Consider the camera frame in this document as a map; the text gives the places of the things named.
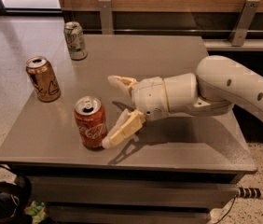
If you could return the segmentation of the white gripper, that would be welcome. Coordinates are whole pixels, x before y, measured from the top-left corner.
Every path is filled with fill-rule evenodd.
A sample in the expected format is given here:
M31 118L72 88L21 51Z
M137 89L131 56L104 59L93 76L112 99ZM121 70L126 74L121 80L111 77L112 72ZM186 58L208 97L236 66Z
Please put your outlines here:
M147 78L139 83L133 77L112 75L107 79L111 86L120 90L124 95L131 96L132 103L138 110L130 112L125 109L120 114L115 126L103 139L103 148L115 147L134 135L143 127L145 119L154 121L169 116L166 90L162 78Z

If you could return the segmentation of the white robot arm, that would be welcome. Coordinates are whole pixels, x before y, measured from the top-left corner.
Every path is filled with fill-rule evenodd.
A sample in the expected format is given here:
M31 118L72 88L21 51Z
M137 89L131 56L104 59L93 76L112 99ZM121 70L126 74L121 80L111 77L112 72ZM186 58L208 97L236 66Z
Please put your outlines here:
M115 147L139 131L147 121L172 114L218 116L237 105L263 122L263 76L224 56L203 58L195 73L174 77L110 76L109 83L131 98L134 110L125 110L103 139Z

